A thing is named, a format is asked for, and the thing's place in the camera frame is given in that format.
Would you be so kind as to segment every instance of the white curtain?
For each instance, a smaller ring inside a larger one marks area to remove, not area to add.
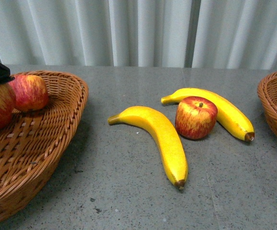
[[[0,61],[277,69],[277,0],[0,0]]]

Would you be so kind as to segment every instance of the banana tip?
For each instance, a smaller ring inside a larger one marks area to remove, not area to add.
[[[254,132],[246,133],[244,136],[244,140],[247,142],[251,142],[254,140],[255,134]]]
[[[116,114],[116,115],[113,115],[113,116],[110,116],[108,118],[108,123],[109,125],[113,125],[115,123],[119,122],[119,114]]]
[[[169,102],[169,97],[168,97],[168,96],[162,97],[162,98],[161,98],[161,103],[162,103],[162,104],[166,104],[166,103],[168,103],[168,102]]]
[[[175,187],[177,187],[179,190],[183,190],[185,186],[185,180],[179,180],[175,182]]]

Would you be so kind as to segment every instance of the yellow banana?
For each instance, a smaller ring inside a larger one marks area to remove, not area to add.
[[[110,116],[108,123],[126,123],[149,132],[159,148],[168,179],[178,189],[184,189],[188,175],[186,156],[177,131],[165,115],[150,107],[133,106]]]
[[[188,96],[204,97],[213,102],[218,108],[217,121],[234,137],[251,142],[255,133],[251,121],[231,102],[220,95],[198,88],[183,88],[172,95],[162,97],[161,103],[178,103]]]

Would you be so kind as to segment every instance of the table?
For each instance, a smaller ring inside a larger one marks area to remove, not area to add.
[[[270,70],[9,65],[71,72],[89,85],[76,135],[41,192],[0,230],[277,229],[277,137],[256,93]],[[152,107],[174,123],[177,104],[160,98],[184,87],[227,98],[252,121],[247,144],[217,123],[206,139],[181,137],[188,181],[167,179],[158,148],[143,129],[107,124],[133,105]]]

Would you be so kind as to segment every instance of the gray countertop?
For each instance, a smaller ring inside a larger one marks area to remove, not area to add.
[[[9,67],[71,72],[89,85],[89,99],[49,182],[0,230],[277,229],[277,137],[256,93],[271,71]],[[134,126],[109,126],[107,118],[144,105],[174,124],[177,104],[163,106],[160,99],[184,87],[231,101],[252,121],[255,139],[239,141],[218,123],[203,140],[181,137],[189,169],[181,193],[167,179],[152,137]]]

